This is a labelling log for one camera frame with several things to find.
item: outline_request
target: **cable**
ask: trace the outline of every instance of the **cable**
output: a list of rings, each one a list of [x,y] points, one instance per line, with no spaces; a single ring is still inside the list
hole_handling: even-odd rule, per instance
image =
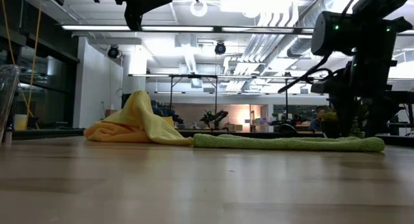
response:
[[[1,0],[1,2],[2,2],[2,5],[3,5],[3,16],[5,18],[6,35],[7,35],[8,46],[9,46],[9,49],[10,49],[10,54],[11,54],[11,57],[12,57],[12,63],[13,63],[13,65],[16,65],[16,61],[14,59],[14,54],[13,54],[12,40],[10,39],[10,33],[9,33],[9,29],[8,29],[8,20],[7,20],[5,0]],[[19,87],[19,90],[21,92],[21,96],[23,97],[23,100],[25,101],[26,108],[28,109],[28,111],[30,113],[30,116],[32,118],[34,118],[33,113],[29,109],[29,105],[27,103],[25,93],[23,92],[23,89],[21,88],[20,81],[18,83],[18,87]]]
[[[341,15],[341,20],[340,21],[342,21],[342,19],[345,17],[345,15],[347,14],[347,12],[348,12],[348,9],[351,7],[351,5],[352,5],[352,3],[354,2],[355,0],[350,0],[349,2],[348,2],[348,4],[347,4],[347,6],[344,8],[344,10],[342,11],[342,15]]]
[[[301,77],[299,77],[299,78],[297,78],[297,79],[295,79],[293,82],[291,82],[291,83],[289,83],[288,85],[286,85],[286,86],[284,86],[284,87],[282,87],[279,91],[278,91],[278,93],[280,94],[280,93],[283,93],[283,92],[286,92],[288,89],[290,89],[292,86],[294,86],[295,84],[297,84],[298,82],[300,82],[300,81],[306,81],[306,80],[308,80],[309,81],[309,78],[308,78],[308,76],[309,75],[311,75],[311,74],[313,74],[313,73],[316,73],[316,72],[318,72],[318,68],[319,67],[321,67],[322,65],[324,65],[327,61],[328,61],[328,58],[329,58],[329,56],[331,56],[331,54],[332,54],[332,52],[329,52],[328,54],[326,54],[324,57],[323,57],[323,59],[317,64],[317,65],[315,65],[314,67],[312,67],[312,68],[310,68],[304,75],[302,75]]]
[[[341,19],[339,20],[339,22],[341,22],[342,21],[342,19],[345,17],[345,15],[346,15],[346,13],[348,12],[348,9],[349,9],[349,7],[351,7],[351,5],[352,5],[352,3],[354,2],[355,0],[350,0],[349,2],[348,2],[348,4],[347,4],[347,6],[344,8],[344,10],[342,11],[342,14],[341,14]],[[328,71],[328,69],[320,69],[320,70],[318,70],[318,68],[319,67],[321,67],[323,64],[325,64],[327,61],[328,61],[328,59],[329,59],[329,56],[331,56],[331,54],[332,54],[332,51],[331,52],[329,52],[329,53],[327,53],[324,57],[323,57],[323,59],[322,59],[322,61],[320,61],[317,65],[315,65],[314,67],[312,67],[312,68],[310,68],[303,76],[301,76],[300,78],[297,78],[297,79],[295,79],[293,82],[291,82],[291,83],[289,83],[288,85],[286,85],[286,86],[284,86],[284,87],[282,87],[279,91],[278,91],[278,93],[280,94],[280,93],[283,93],[283,92],[286,92],[288,89],[290,89],[292,86],[294,86],[295,84],[297,84],[298,82],[300,82],[300,81],[306,81],[307,83],[309,83],[309,84],[312,84],[311,82],[310,82],[310,80],[309,80],[309,78],[308,78],[308,76],[309,75],[311,75],[311,74],[314,74],[314,73],[316,73],[316,72],[319,72],[319,71]]]
[[[33,64],[32,64],[32,76],[30,77],[30,92],[28,94],[27,116],[26,116],[25,129],[27,129],[28,115],[30,113],[30,101],[32,100],[33,77],[34,77],[34,68],[35,68],[35,65],[36,65],[36,53],[38,51],[40,19],[41,19],[41,5],[39,7],[38,25],[36,27],[36,39],[34,41],[34,56],[33,56]]]

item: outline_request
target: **dome camera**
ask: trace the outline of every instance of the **dome camera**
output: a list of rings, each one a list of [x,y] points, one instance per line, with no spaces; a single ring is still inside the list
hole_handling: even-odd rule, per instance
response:
[[[217,55],[223,55],[226,53],[226,46],[224,46],[224,42],[217,42],[214,51]]]
[[[108,57],[118,59],[121,56],[122,52],[118,49],[118,45],[111,45],[111,48],[108,50]]]

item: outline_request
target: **table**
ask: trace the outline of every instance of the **table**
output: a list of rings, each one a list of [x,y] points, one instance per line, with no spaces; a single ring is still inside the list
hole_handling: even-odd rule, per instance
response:
[[[14,141],[1,223],[412,223],[414,151]]]

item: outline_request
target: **glass wall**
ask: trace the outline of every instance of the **glass wall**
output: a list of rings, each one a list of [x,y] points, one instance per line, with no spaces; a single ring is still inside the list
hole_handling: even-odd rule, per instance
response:
[[[0,65],[7,64],[7,51],[0,49]]]
[[[20,87],[15,107],[15,116],[25,118],[30,94],[30,79],[34,59],[34,49],[21,50]],[[71,128],[73,119],[74,88],[76,67],[57,60],[47,54],[37,53],[28,129]]]

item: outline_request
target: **rope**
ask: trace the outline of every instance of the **rope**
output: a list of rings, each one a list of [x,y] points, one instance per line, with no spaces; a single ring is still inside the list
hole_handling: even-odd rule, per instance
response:
[[[26,124],[25,124],[26,129],[27,129],[27,122],[28,122],[28,115],[30,113],[30,101],[32,100],[33,77],[34,77],[34,68],[35,68],[35,65],[36,65],[36,53],[38,51],[40,19],[41,19],[41,5],[39,7],[38,26],[36,27],[36,39],[34,41],[34,56],[33,56],[33,64],[32,64],[32,76],[30,77],[30,92],[28,94],[28,102],[27,102],[27,116],[26,116]]]
[[[14,54],[13,54],[12,41],[10,40],[10,33],[9,33],[9,30],[8,30],[8,20],[7,20],[5,0],[1,0],[1,2],[3,4],[3,15],[4,15],[4,18],[5,18],[5,27],[6,27],[6,35],[7,35],[7,40],[8,40],[8,46],[10,48],[10,53],[11,53],[11,56],[12,56],[13,65],[16,65],[16,61],[14,59]],[[32,118],[34,118],[33,113],[29,109],[29,105],[27,103],[27,99],[26,99],[25,93],[23,92],[23,89],[21,88],[20,81],[18,83],[18,87],[19,87],[19,90],[20,90],[21,95],[23,97],[23,100],[25,101],[26,108],[27,108],[28,112],[30,113],[30,116]]]

